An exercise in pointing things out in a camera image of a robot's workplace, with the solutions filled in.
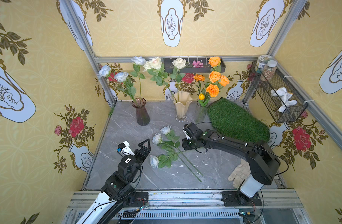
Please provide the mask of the white rose top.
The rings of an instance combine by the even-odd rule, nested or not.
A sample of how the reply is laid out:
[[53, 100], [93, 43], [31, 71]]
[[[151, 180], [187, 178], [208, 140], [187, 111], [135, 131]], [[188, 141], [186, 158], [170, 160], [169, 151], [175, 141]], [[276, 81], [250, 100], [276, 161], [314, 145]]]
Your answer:
[[182, 163], [191, 171], [191, 173], [200, 181], [199, 175], [204, 177], [202, 172], [196, 168], [196, 166], [187, 158], [186, 154], [181, 151], [181, 139], [180, 136], [176, 135], [175, 131], [170, 127], [166, 126], [162, 128], [161, 134], [166, 138], [161, 138], [160, 143], [157, 145], [167, 151], [166, 156], [159, 157], [159, 168], [168, 167], [170, 168], [173, 161], [180, 159]]

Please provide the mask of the small orange marigold stem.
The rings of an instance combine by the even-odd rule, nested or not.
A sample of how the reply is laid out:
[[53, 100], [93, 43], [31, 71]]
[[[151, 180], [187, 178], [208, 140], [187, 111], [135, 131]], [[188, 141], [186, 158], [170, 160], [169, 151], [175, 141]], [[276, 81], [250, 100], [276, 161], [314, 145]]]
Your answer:
[[211, 98], [215, 98], [218, 96], [219, 87], [217, 85], [209, 85], [205, 91], [205, 103], [208, 104]]

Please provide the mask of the orange marigold flower stem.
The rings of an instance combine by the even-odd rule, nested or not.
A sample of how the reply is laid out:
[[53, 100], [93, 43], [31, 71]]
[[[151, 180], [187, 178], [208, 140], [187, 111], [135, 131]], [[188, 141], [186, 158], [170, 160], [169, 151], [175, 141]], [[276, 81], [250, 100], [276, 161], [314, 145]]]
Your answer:
[[195, 81], [195, 84], [196, 84], [196, 87], [197, 87], [197, 90], [198, 90], [198, 96], [202, 93], [202, 94], [205, 94], [205, 90], [204, 88], [202, 87], [202, 84], [204, 83], [205, 81], [205, 77], [203, 75], [200, 75], [200, 74], [196, 74], [194, 75], [194, 81]]

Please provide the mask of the orange rose stem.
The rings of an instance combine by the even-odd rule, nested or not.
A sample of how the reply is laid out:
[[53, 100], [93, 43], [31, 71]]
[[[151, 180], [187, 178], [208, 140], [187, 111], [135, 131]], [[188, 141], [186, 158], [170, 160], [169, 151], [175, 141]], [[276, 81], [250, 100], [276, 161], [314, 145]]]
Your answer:
[[219, 90], [221, 90], [223, 87], [226, 87], [229, 84], [230, 80], [223, 75], [221, 75], [220, 79], [216, 82], [216, 85], [218, 86]]
[[208, 64], [212, 67], [212, 71], [221, 72], [221, 58], [211, 57], [208, 60]]
[[209, 80], [211, 83], [216, 83], [220, 80], [221, 78], [221, 74], [217, 71], [212, 71], [210, 74], [209, 74]]

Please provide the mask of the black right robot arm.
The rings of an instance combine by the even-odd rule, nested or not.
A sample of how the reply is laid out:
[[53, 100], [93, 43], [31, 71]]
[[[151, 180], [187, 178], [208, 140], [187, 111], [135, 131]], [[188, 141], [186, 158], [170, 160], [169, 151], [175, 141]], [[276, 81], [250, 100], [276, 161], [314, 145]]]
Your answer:
[[234, 203], [248, 206], [255, 202], [254, 196], [264, 185], [271, 185], [281, 165], [269, 145], [264, 141], [257, 143], [240, 141], [224, 137], [214, 130], [202, 131], [194, 123], [184, 125], [186, 138], [182, 140], [185, 151], [199, 148], [216, 149], [235, 155], [246, 162], [250, 167], [250, 175], [237, 189], [233, 197], [224, 196], [225, 205]]

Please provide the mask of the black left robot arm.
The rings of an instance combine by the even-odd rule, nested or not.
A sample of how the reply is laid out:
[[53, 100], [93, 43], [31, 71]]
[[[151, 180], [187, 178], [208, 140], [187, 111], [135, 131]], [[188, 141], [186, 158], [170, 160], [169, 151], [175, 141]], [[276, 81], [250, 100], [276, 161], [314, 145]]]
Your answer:
[[79, 224], [107, 224], [121, 209], [132, 205], [136, 198], [136, 187], [142, 165], [151, 151], [150, 139], [138, 144], [132, 151], [125, 141], [118, 145], [117, 152], [122, 155], [115, 171], [102, 186], [95, 201], [79, 219]]

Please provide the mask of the clear glass vase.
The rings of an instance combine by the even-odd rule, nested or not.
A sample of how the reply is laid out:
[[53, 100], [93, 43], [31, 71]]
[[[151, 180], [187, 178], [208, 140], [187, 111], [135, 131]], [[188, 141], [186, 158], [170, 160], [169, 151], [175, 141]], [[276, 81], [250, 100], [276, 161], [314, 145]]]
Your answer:
[[206, 111], [208, 105], [202, 105], [201, 103], [197, 102], [197, 106], [195, 109], [195, 122], [201, 123], [205, 119]]

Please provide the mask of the green artificial grass mat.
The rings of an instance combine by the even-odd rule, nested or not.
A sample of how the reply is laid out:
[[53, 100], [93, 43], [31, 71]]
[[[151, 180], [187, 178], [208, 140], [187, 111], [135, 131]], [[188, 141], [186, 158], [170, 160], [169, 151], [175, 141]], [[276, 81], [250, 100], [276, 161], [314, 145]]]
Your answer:
[[269, 128], [234, 102], [221, 98], [208, 106], [207, 114], [213, 128], [226, 137], [247, 142], [269, 141]]

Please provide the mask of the dark purple glass vase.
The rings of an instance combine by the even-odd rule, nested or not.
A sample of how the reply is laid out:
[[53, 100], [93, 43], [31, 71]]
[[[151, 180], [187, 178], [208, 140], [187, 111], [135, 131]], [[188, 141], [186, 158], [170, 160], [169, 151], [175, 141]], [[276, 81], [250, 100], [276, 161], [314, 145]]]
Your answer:
[[131, 105], [136, 109], [137, 123], [140, 126], [146, 126], [150, 122], [150, 117], [146, 109], [146, 100], [144, 98], [135, 98]]

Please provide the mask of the cream ruffled vase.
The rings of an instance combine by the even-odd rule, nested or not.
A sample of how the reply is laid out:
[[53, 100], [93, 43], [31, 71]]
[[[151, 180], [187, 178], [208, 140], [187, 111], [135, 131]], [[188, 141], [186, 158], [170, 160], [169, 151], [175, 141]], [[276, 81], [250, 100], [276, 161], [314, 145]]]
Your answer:
[[176, 107], [177, 112], [176, 120], [179, 122], [185, 121], [189, 105], [192, 103], [192, 97], [190, 93], [185, 91], [178, 91], [173, 96], [173, 103]]

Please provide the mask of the beige work glove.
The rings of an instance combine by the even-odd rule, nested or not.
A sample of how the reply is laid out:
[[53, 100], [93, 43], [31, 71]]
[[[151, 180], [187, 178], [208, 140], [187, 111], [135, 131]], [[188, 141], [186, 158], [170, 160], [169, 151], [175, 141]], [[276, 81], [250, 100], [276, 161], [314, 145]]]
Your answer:
[[241, 163], [234, 169], [234, 171], [228, 177], [228, 181], [233, 183], [234, 188], [239, 188], [244, 180], [250, 175], [249, 163], [244, 159], [241, 159]]

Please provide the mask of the pink flower in planter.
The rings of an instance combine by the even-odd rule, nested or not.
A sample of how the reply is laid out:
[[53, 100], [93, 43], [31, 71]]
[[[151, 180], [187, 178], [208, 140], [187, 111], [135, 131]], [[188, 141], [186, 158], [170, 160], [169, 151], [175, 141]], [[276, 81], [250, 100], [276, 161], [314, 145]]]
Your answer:
[[193, 68], [203, 68], [204, 64], [203, 64], [202, 60], [201, 61], [195, 61], [194, 60], [192, 63], [192, 67]]

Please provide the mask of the white cloth figure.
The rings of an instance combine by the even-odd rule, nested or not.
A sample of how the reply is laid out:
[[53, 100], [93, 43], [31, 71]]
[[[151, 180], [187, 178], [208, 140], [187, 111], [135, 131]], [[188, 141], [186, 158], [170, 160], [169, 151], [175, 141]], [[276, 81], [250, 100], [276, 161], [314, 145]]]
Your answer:
[[288, 92], [285, 87], [281, 87], [277, 90], [272, 89], [270, 92], [271, 96], [280, 98], [282, 104], [282, 106], [280, 106], [278, 109], [280, 113], [283, 113], [289, 106], [294, 106], [297, 104], [296, 100], [289, 100], [293, 94]]

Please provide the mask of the glass jar with floral lid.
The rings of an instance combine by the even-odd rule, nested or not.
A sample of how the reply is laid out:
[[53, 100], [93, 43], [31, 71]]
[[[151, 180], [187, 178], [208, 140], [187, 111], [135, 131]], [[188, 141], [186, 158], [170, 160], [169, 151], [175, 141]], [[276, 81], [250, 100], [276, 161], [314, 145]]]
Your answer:
[[270, 55], [261, 55], [257, 59], [256, 63], [256, 73], [261, 74], [264, 67], [267, 65], [268, 61], [273, 60], [273, 57]]

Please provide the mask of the grey wall planter shelf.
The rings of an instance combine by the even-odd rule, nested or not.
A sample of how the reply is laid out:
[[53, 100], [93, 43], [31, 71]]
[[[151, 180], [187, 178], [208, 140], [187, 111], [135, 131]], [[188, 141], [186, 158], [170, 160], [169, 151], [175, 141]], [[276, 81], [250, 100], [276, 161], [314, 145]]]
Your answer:
[[[162, 59], [162, 63], [164, 65], [164, 69], [168, 73], [173, 73], [173, 61], [175, 61], [177, 57], [166, 57]], [[210, 57], [182, 57], [182, 59], [186, 60], [186, 66], [180, 72], [181, 73], [210, 73], [212, 70], [212, 66], [209, 64]], [[193, 65], [193, 62], [200, 62], [203, 64], [202, 67], [199, 65]]]

